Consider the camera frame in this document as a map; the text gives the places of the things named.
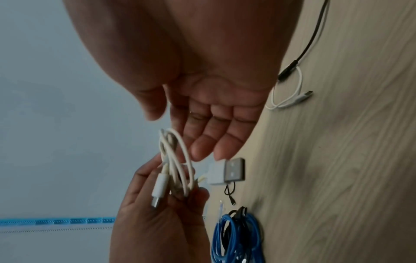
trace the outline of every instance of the blue stripe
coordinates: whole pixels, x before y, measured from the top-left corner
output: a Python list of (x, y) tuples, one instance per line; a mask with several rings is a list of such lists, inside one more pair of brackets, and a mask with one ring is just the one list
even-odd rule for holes
[(34, 219), (0, 219), (0, 227), (36, 226), (36, 225), (70, 225), (70, 224), (112, 224), (116, 218), (34, 218)]

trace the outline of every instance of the hand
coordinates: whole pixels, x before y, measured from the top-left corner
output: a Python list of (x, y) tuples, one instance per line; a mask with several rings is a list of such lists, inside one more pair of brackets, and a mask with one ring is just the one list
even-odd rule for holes
[(110, 263), (211, 262), (202, 219), (208, 191), (196, 188), (182, 201), (169, 195), (154, 209), (152, 190), (160, 164), (157, 155), (134, 174), (114, 223)]
[(195, 161), (230, 159), (257, 124), (302, 0), (64, 0), (88, 50), (149, 120), (171, 102)]

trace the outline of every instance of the white wall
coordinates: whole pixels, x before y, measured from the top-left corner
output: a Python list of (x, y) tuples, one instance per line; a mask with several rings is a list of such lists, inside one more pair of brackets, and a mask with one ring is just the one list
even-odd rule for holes
[[(0, 1), (0, 218), (115, 216), (162, 127), (95, 64), (61, 1)], [(0, 234), (0, 262), (105, 262), (110, 233)]]

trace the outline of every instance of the wooden surface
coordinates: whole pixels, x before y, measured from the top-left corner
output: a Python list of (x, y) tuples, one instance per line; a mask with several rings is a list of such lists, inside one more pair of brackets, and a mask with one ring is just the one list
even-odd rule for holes
[[(283, 65), (305, 47), (322, 0), (305, 0)], [(416, 1), (331, 0), (300, 64), (315, 95), (265, 110), (238, 156), (237, 206), (264, 228), (267, 262), (416, 262)], [(293, 92), (296, 74), (276, 100)], [(211, 236), (223, 187), (211, 192)]]

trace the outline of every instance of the wood grain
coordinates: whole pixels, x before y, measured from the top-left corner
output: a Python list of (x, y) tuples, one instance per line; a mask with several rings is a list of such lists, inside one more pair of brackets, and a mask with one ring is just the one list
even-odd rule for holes
[[(282, 65), (305, 47), (321, 4), (305, 0)], [(265, 110), (238, 154), (247, 179), (234, 197), (262, 224), (267, 262), (416, 262), (416, 1), (331, 0), (300, 67), (315, 95)], [(209, 235), (219, 200), (232, 209), (223, 190), (211, 192)]]

